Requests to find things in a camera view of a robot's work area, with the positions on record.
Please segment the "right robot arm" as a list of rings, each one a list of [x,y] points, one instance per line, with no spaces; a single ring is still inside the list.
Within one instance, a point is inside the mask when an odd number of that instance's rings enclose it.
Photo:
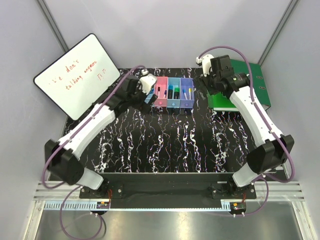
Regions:
[[[194,78],[196,87],[211,95],[221,93],[232,102],[246,122],[256,148],[249,152],[246,163],[227,181],[225,190],[232,198],[244,194],[248,185],[262,174],[286,163],[293,148],[291,135],[283,135],[271,121],[252,86],[249,73],[236,73],[228,55],[207,54],[196,58],[202,74]]]

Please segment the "white marker blue cap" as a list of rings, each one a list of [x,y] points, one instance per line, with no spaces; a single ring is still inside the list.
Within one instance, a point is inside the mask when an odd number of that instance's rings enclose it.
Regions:
[[[184,99],[188,100],[187,93],[186,93],[185,89],[182,89],[182,92],[183,92]]]

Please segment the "light blue storage bin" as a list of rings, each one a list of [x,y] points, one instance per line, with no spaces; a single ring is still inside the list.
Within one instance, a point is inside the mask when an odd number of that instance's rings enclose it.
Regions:
[[[181,104],[181,79],[178,77],[169,77],[168,78],[168,87],[169,85],[173,86],[173,95],[172,99],[168,99],[167,95],[167,107],[168,108],[180,108]],[[179,99],[174,99],[174,88],[180,89]]]

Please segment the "green lever arch binder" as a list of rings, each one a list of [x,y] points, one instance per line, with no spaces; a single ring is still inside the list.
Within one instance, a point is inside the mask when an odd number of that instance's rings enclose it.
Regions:
[[[234,69],[234,72],[248,74],[248,68],[244,61],[240,60],[230,60],[231,65]],[[250,68],[253,78],[253,88],[255,95],[257,96],[260,104],[265,110],[268,110],[271,107],[271,102],[267,87],[265,84],[265,79],[259,64],[250,63]],[[231,103],[229,99],[223,96],[221,93],[216,95],[207,95],[208,98],[208,107],[213,109],[216,112],[238,112],[237,108]]]

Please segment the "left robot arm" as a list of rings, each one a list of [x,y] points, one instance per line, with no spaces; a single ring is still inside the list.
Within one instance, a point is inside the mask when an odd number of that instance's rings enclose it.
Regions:
[[[108,193],[107,181],[80,163],[81,155],[98,133],[128,108],[148,113],[156,97],[148,102],[145,100],[156,81],[152,74],[141,78],[129,75],[122,83],[111,85],[104,95],[106,99],[96,104],[73,130],[58,141],[47,141],[44,146],[45,169],[63,183],[87,187],[95,197],[103,198]]]

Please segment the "pink storage bin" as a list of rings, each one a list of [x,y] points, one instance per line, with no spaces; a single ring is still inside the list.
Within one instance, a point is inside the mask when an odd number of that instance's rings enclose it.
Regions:
[[[157,96],[157,99],[153,103],[153,107],[166,107],[167,106],[167,96],[164,98],[164,92],[167,90],[168,95],[168,77],[158,76],[157,81],[153,87],[153,93]],[[158,87],[160,87],[160,97],[158,98]]]

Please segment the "purple storage bin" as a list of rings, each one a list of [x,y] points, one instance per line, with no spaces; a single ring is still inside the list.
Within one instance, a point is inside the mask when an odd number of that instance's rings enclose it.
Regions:
[[[181,78],[180,90],[180,107],[184,109],[192,109],[195,102],[193,79]]]

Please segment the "black marker blue cap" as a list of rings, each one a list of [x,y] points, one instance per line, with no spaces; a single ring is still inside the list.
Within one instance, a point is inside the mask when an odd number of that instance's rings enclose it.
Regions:
[[[172,98],[173,98],[173,86],[169,85],[168,91],[167,91],[167,99],[172,99]]]

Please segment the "green black highlighter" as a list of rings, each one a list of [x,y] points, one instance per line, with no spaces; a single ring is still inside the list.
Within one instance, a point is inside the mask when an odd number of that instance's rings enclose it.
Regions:
[[[173,98],[175,100],[178,100],[180,98],[180,88],[179,87],[175,87],[173,90]]]

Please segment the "yellow white marker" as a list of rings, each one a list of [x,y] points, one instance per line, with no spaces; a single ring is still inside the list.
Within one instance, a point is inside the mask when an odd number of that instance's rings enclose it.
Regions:
[[[192,88],[188,89],[189,99],[192,100]]]

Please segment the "light blue end bin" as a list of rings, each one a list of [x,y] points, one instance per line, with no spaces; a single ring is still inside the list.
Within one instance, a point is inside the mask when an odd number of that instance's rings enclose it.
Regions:
[[[146,104],[148,104],[149,101],[151,100],[151,98],[153,97],[153,95],[154,95],[154,91],[152,90],[152,91],[147,95],[147,97],[145,98],[144,102],[145,102]]]

